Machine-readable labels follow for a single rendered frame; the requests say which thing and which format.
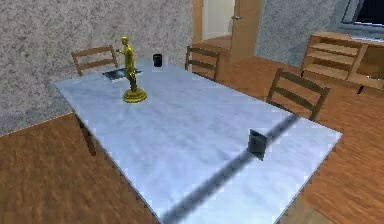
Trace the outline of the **light wooden shelf unit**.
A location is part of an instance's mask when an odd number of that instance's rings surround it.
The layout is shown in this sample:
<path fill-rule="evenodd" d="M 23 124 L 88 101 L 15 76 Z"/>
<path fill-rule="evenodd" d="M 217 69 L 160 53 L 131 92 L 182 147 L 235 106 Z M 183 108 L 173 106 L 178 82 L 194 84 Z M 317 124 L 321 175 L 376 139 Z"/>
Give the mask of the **light wooden shelf unit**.
<path fill-rule="evenodd" d="M 358 94 L 365 87 L 384 91 L 384 43 L 313 33 L 301 65 L 301 75 L 305 72 L 358 84 Z"/>

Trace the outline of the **dark flat book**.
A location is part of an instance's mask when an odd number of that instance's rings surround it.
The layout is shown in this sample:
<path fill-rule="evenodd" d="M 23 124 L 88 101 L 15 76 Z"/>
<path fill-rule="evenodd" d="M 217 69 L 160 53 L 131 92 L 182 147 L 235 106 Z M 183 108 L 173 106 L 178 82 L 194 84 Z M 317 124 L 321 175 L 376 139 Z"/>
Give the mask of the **dark flat book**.
<path fill-rule="evenodd" d="M 108 78 L 111 82 L 118 82 L 123 79 L 129 80 L 129 77 L 126 75 L 126 69 L 116 69 L 112 71 L 104 72 L 103 75 Z"/>

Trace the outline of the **light wooden room door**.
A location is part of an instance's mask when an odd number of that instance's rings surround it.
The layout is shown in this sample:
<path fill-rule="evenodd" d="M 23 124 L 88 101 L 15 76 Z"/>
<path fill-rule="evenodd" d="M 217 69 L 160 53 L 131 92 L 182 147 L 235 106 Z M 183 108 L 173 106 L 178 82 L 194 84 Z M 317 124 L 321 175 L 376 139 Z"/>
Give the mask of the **light wooden room door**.
<path fill-rule="evenodd" d="M 263 0 L 235 0 L 233 16 L 242 19 L 232 19 L 231 63 L 253 57 L 262 3 Z"/>

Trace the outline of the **grey framed television set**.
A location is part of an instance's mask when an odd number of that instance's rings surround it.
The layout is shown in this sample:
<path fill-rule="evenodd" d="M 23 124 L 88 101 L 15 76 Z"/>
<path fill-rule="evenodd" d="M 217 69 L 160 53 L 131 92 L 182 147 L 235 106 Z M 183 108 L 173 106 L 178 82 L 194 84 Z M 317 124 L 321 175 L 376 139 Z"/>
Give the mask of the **grey framed television set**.
<path fill-rule="evenodd" d="M 384 43 L 384 0 L 348 0 L 340 28 L 351 39 Z"/>

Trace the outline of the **white marble dining table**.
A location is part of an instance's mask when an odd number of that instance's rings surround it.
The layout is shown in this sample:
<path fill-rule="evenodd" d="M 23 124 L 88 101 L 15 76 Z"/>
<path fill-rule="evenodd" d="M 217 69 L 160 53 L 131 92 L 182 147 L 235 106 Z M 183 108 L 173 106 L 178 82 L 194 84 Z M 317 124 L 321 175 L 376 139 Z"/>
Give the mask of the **white marble dining table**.
<path fill-rule="evenodd" d="M 276 224 L 341 137 L 182 68 L 139 68 L 140 103 L 101 73 L 55 86 L 160 224 Z"/>

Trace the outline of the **dark grey upright box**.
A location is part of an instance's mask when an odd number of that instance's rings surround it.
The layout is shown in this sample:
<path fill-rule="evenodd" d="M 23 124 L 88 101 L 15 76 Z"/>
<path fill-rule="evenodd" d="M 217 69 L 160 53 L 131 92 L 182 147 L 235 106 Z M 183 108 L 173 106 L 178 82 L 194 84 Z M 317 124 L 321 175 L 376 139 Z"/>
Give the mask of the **dark grey upright box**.
<path fill-rule="evenodd" d="M 259 160 L 263 160 L 267 148 L 267 140 L 268 138 L 266 136 L 251 129 L 249 132 L 247 150 L 255 155 Z"/>

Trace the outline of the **gold figure statue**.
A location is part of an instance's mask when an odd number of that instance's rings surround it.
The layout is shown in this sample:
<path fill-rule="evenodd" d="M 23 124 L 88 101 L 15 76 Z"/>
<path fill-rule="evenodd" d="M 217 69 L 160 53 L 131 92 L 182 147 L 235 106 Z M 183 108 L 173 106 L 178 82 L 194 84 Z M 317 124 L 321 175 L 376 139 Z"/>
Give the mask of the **gold figure statue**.
<path fill-rule="evenodd" d="M 116 52 L 125 56 L 125 77 L 130 84 L 129 89 L 125 91 L 122 99 L 127 103 L 139 103 L 147 98 L 147 94 L 137 86 L 135 60 L 132 47 L 129 45 L 129 38 L 127 36 L 122 36 L 121 43 L 124 46 L 124 49 L 117 49 Z"/>

